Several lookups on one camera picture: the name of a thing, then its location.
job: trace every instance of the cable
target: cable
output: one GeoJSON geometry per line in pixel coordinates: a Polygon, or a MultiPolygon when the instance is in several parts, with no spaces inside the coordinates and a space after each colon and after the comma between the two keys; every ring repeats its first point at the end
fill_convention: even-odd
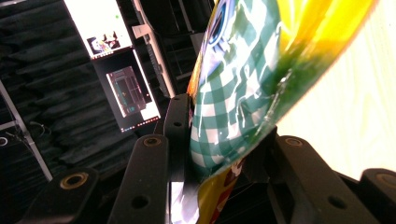
{"type": "Polygon", "coordinates": [[[238,196],[239,194],[245,192],[247,189],[249,189],[250,187],[253,186],[254,183],[251,183],[249,186],[245,187],[243,190],[241,190],[240,192],[238,192],[237,194],[233,195],[233,197],[229,198],[227,201],[230,201],[231,199],[233,199],[234,197],[238,196]]]}
{"type": "Polygon", "coordinates": [[[48,128],[47,126],[45,126],[44,124],[40,124],[40,123],[38,123],[38,122],[35,122],[35,121],[30,121],[29,122],[29,124],[31,124],[31,125],[36,125],[36,126],[39,126],[39,127],[41,127],[41,134],[38,136],[38,137],[41,137],[41,136],[43,136],[44,135],[44,133],[46,133],[46,130],[48,130],[49,131],[49,135],[51,135],[52,134],[52,130],[50,129],[50,128],[48,128]]]}

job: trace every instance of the monitor screen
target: monitor screen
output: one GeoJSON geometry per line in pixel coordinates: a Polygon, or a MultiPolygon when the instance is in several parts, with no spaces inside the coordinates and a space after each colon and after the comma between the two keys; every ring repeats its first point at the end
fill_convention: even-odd
{"type": "Polygon", "coordinates": [[[64,0],[92,60],[132,46],[116,0],[64,0]]]}
{"type": "Polygon", "coordinates": [[[134,49],[92,61],[107,100],[126,132],[161,118],[146,75],[134,49]]]}

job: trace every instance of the crinkled plastic wrapper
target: crinkled plastic wrapper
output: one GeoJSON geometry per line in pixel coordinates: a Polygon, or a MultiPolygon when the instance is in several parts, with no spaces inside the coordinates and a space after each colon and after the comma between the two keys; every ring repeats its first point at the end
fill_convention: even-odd
{"type": "Polygon", "coordinates": [[[276,1],[220,1],[202,48],[199,88],[191,128],[191,155],[207,177],[245,156],[258,141],[278,58],[276,1]]]}
{"type": "Polygon", "coordinates": [[[188,89],[195,102],[190,153],[202,182],[200,223],[219,215],[233,186],[225,185],[227,176],[240,174],[232,165],[240,167],[318,81],[374,4],[218,1],[188,89]]]}

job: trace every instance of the bolt hole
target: bolt hole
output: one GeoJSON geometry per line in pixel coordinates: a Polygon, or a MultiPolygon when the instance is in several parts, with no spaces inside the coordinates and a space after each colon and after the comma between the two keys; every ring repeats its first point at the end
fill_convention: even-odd
{"type": "Polygon", "coordinates": [[[134,209],[142,209],[149,205],[149,197],[140,195],[136,196],[132,199],[132,208],[134,209]]]}
{"type": "Polygon", "coordinates": [[[161,143],[161,140],[159,138],[150,137],[145,139],[143,143],[145,144],[146,147],[155,147],[161,143]]]}
{"type": "Polygon", "coordinates": [[[337,207],[339,209],[346,209],[347,208],[347,204],[340,198],[336,197],[336,196],[330,196],[328,198],[329,203],[334,206],[337,207]]]}
{"type": "Polygon", "coordinates": [[[396,189],[396,175],[377,174],[376,179],[379,180],[381,184],[386,185],[388,188],[396,189]]]}
{"type": "Polygon", "coordinates": [[[82,176],[77,175],[77,176],[71,177],[70,179],[67,179],[66,183],[69,185],[75,185],[81,180],[82,180],[82,176]]]}
{"type": "Polygon", "coordinates": [[[303,145],[303,143],[296,138],[287,138],[285,142],[293,147],[301,147],[303,145]]]}

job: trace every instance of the green checkered pattern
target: green checkered pattern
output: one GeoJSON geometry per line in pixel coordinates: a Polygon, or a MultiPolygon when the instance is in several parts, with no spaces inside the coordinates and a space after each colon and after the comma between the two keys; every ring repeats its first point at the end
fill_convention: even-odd
{"type": "Polygon", "coordinates": [[[274,95],[265,83],[277,59],[276,1],[235,1],[233,16],[231,32],[222,38],[223,58],[211,74],[201,74],[205,78],[196,96],[191,156],[203,178],[246,156],[274,127],[266,119],[274,95]]]}

